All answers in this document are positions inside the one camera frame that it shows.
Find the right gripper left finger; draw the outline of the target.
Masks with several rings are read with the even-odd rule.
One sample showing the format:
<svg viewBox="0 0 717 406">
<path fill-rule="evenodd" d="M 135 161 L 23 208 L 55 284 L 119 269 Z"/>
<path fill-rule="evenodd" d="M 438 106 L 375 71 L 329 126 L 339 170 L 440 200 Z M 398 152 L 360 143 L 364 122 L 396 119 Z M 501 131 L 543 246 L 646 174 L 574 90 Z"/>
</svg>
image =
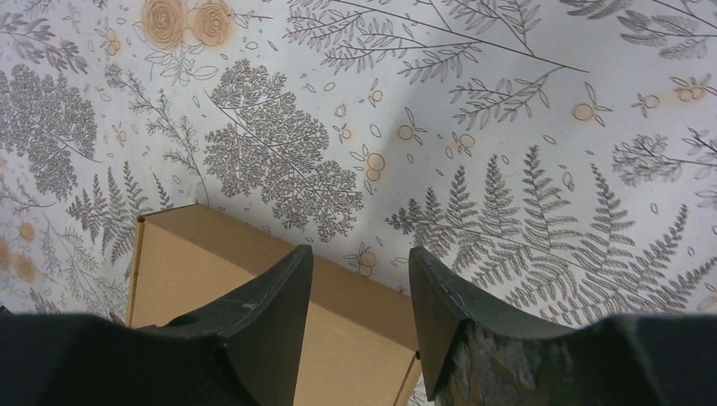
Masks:
<svg viewBox="0 0 717 406">
<path fill-rule="evenodd" d="M 2 314 L 4 405 L 290 405 L 314 256 L 300 245 L 163 326 Z"/>
</svg>

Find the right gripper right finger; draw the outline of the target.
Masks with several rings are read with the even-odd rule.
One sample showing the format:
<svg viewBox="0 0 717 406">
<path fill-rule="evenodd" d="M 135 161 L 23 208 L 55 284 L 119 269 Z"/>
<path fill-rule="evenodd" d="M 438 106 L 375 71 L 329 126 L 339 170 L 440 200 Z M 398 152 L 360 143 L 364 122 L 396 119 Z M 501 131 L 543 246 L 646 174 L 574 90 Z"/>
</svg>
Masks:
<svg viewBox="0 0 717 406">
<path fill-rule="evenodd" d="M 436 405 L 713 405 L 712 315 L 611 315 L 578 329 L 517 309 L 422 247 L 408 261 Z"/>
</svg>

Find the brown cardboard box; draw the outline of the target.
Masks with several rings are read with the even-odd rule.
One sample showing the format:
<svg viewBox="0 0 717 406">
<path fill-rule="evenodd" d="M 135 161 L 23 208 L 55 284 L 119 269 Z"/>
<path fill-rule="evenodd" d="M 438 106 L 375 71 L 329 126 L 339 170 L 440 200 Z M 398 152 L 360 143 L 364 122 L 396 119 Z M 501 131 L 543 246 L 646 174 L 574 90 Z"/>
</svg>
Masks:
<svg viewBox="0 0 717 406">
<path fill-rule="evenodd" d="M 137 219 L 127 322 L 162 326 L 270 268 L 292 245 L 194 204 Z M 410 298 L 316 257 L 297 405 L 405 405 L 421 365 Z"/>
</svg>

